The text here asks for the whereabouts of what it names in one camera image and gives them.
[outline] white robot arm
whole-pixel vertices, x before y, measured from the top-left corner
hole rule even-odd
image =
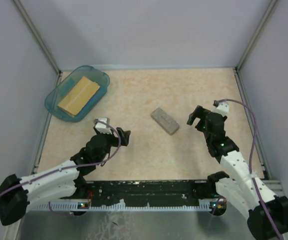
[[[281,234],[288,232],[288,198],[270,190],[252,172],[238,146],[226,136],[228,103],[215,101],[214,106],[213,111],[197,106],[187,121],[192,125],[196,118],[200,119],[195,128],[204,134],[210,155],[232,174],[233,179],[224,172],[210,175],[212,189],[245,217],[255,239],[282,238]]]
[[[113,129],[108,118],[96,120],[94,130],[96,135],[86,146],[62,164],[21,178],[13,174],[3,181],[0,185],[2,225],[14,223],[41,203],[83,194],[86,184],[83,176],[111,159],[121,146],[128,145],[131,132],[120,127]],[[117,147],[117,150],[104,160],[111,147]]]

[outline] speckled tabletop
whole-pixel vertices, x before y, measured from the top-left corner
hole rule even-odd
[[[95,134],[93,120],[99,117],[110,118],[114,127],[131,130],[130,143],[121,147],[104,167],[85,176],[86,180],[206,179],[224,170],[210,157],[203,134],[186,122],[197,105],[212,110],[214,100],[241,100],[231,68],[106,73],[111,79],[108,92],[82,121],[70,123],[51,118],[38,171],[61,164],[84,147]],[[179,123],[174,135],[168,135],[150,117],[158,107]],[[242,106],[230,103],[225,130],[248,161],[252,135]],[[263,177],[257,152],[253,169]]]

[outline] white wall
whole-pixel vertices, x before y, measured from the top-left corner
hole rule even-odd
[[[22,1],[61,70],[234,67],[269,2]]]
[[[288,197],[288,1],[280,1],[242,69],[269,167]]]
[[[0,0],[0,184],[29,173],[46,117],[43,101],[55,81],[11,1]]]

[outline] translucent blue container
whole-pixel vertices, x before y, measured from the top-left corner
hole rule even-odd
[[[72,88],[85,76],[96,82],[100,88],[76,116],[70,116],[57,105],[72,90]],[[45,99],[46,109],[55,117],[66,122],[79,122],[93,109],[98,101],[106,94],[110,83],[109,76],[92,66],[81,66],[68,75]]]

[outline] gray block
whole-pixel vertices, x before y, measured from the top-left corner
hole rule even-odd
[[[152,112],[151,117],[169,135],[173,135],[179,129],[179,124],[160,107]]]

